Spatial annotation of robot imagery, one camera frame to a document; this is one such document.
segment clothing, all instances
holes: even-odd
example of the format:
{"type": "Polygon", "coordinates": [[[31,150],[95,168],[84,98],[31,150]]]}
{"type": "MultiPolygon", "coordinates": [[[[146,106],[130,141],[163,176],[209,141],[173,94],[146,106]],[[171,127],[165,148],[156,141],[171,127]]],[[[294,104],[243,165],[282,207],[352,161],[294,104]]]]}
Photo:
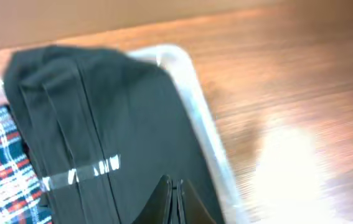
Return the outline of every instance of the clothing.
{"type": "Polygon", "coordinates": [[[0,107],[0,223],[51,223],[50,210],[38,207],[39,181],[22,151],[7,108],[0,107]]]}
{"type": "Polygon", "coordinates": [[[47,47],[15,54],[4,87],[39,177],[120,155],[118,170],[49,192],[55,221],[132,223],[165,174],[189,179],[223,223],[201,148],[164,70],[114,50],[47,47]]]}

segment brown wooden surface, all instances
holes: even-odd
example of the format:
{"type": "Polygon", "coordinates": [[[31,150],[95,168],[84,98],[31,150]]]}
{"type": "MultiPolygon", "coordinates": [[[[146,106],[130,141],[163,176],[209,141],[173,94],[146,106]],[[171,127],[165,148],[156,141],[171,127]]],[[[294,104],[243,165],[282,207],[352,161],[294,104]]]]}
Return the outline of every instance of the brown wooden surface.
{"type": "MultiPolygon", "coordinates": [[[[122,50],[164,42],[194,61],[253,222],[353,222],[353,1],[58,41],[122,50]]],[[[0,74],[14,50],[0,50],[0,74]]]]}

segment plastic tray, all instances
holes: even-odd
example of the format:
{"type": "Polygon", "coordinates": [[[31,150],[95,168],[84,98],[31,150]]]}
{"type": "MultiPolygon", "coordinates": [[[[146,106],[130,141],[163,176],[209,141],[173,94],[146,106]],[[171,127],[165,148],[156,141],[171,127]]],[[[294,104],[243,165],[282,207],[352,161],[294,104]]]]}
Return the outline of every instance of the plastic tray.
{"type": "MultiPolygon", "coordinates": [[[[157,45],[132,52],[130,57],[152,62],[170,74],[203,150],[226,223],[249,223],[233,172],[215,123],[205,102],[189,55],[176,45],[157,45]]],[[[0,105],[7,103],[0,79],[0,105]]]]}

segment folded black clothing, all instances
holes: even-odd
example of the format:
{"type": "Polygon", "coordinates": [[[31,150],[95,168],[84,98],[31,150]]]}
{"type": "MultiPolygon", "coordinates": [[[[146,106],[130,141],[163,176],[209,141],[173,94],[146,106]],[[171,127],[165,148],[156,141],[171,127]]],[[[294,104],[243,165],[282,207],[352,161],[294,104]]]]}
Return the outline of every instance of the folded black clothing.
{"type": "Polygon", "coordinates": [[[13,55],[4,89],[40,178],[120,155],[118,170],[47,193],[55,223],[132,223],[163,174],[189,179],[211,217],[224,222],[163,69],[115,50],[51,46],[13,55]]]}

